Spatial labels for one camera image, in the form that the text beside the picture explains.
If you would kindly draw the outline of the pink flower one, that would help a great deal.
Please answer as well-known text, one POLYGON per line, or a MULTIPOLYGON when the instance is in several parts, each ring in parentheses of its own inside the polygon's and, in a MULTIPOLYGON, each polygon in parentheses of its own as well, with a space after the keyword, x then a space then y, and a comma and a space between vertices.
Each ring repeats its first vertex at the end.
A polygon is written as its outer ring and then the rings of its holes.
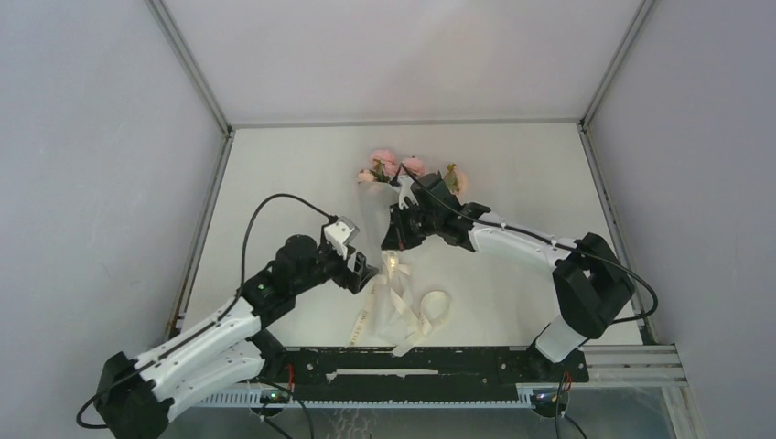
POLYGON ((411 174, 415 177, 421 177, 426 173, 425 163, 416 156, 410 156, 403 159, 400 169, 403 174, 411 174))

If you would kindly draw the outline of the pink flower two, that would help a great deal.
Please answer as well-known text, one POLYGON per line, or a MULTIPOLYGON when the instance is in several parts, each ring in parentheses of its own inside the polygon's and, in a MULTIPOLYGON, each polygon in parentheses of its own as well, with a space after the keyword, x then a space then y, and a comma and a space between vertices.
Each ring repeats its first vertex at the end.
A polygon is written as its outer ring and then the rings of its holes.
POLYGON ((371 172, 380 182, 388 182, 396 176, 399 164, 394 153, 387 149, 379 149, 370 156, 371 172))

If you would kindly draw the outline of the white wrapping paper sheet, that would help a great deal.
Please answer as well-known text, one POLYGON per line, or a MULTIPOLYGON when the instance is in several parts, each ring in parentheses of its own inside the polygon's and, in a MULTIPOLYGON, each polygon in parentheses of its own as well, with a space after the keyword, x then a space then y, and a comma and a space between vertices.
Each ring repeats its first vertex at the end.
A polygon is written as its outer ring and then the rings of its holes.
MULTIPOLYGON (((388 208, 393 203, 398 202, 398 194, 393 190, 393 187, 386 183, 359 183, 358 200, 365 227, 366 255, 369 263, 380 270, 382 266, 381 252, 383 251, 380 248, 380 242, 388 229, 388 208)), ((367 340, 381 339, 369 337, 367 340)))

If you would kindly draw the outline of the cream ribbon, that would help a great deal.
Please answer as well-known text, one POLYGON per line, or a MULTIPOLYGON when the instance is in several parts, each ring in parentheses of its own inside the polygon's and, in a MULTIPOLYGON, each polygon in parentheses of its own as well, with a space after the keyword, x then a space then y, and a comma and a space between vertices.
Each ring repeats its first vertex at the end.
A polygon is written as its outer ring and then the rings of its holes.
POLYGON ((369 337, 393 345, 391 355, 403 357, 422 345, 447 320, 448 293, 433 290, 417 297, 410 285, 411 267, 398 251, 382 251, 378 275, 368 282, 366 298, 346 346, 355 348, 369 337))

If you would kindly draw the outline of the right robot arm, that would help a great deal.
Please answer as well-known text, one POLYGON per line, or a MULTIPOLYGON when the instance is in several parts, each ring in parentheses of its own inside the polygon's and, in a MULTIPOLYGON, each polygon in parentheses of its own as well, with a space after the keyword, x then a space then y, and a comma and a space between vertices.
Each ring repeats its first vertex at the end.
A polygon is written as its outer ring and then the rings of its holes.
POLYGON ((487 206, 460 203, 439 174, 415 177, 404 171, 389 184, 398 199, 389 208, 383 250, 411 250, 437 236, 449 246, 550 274, 559 315, 529 347, 529 368, 539 380, 553 380, 573 351, 623 323, 619 313, 637 287, 649 293, 652 305, 633 319, 643 320, 657 309, 654 288, 622 265, 606 240, 595 233, 573 240, 513 225, 487 206))

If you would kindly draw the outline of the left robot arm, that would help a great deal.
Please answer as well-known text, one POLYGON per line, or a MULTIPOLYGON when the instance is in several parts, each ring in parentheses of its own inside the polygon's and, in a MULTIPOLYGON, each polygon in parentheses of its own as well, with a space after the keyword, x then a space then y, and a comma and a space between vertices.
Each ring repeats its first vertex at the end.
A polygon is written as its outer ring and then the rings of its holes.
POLYGON ((231 301, 194 327, 133 358, 110 357, 85 405, 116 438, 157 438, 213 393, 284 374, 286 348, 268 327, 294 309, 299 295, 328 282, 357 294, 378 272, 350 245, 337 249, 294 235, 231 301))

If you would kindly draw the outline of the left circuit board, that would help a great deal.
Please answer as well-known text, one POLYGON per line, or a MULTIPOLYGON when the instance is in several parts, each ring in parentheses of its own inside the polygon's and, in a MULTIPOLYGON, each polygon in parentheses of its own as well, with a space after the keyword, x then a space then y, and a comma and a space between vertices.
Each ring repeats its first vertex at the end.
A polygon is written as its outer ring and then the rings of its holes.
POLYGON ((291 401, 291 397, 284 391, 269 391, 263 393, 259 398, 259 404, 261 406, 271 404, 288 404, 291 401))

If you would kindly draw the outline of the circuit board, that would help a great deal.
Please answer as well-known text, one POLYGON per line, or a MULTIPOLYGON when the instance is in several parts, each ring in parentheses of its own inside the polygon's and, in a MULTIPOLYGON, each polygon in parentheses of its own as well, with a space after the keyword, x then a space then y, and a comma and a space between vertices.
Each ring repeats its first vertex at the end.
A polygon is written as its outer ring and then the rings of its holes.
POLYGON ((269 391, 263 393, 259 398, 259 404, 261 406, 271 404, 288 404, 291 401, 291 397, 284 391, 269 391))
POLYGON ((557 392, 537 391, 531 397, 532 405, 536 407, 548 407, 558 403, 560 403, 561 406, 566 406, 569 403, 569 400, 570 395, 568 392, 558 394, 557 392))

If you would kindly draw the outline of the right circuit board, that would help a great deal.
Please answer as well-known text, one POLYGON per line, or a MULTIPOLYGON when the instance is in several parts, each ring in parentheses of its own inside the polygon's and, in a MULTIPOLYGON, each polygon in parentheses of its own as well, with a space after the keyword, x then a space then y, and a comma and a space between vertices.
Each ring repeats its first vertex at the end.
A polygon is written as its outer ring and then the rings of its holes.
POLYGON ((569 400, 570 395, 568 392, 558 394, 557 392, 537 391, 531 397, 532 405, 536 407, 548 407, 558 403, 560 403, 561 406, 566 406, 569 403, 569 400))

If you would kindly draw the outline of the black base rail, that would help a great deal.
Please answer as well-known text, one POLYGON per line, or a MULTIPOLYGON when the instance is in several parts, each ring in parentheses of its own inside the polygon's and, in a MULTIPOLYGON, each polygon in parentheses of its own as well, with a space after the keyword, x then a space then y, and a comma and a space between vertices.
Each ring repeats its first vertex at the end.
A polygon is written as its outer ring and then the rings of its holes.
POLYGON ((261 377, 290 384, 298 396, 505 396, 521 385, 590 380, 583 352, 559 363, 522 347, 415 348, 397 358, 388 348, 287 348, 261 377))

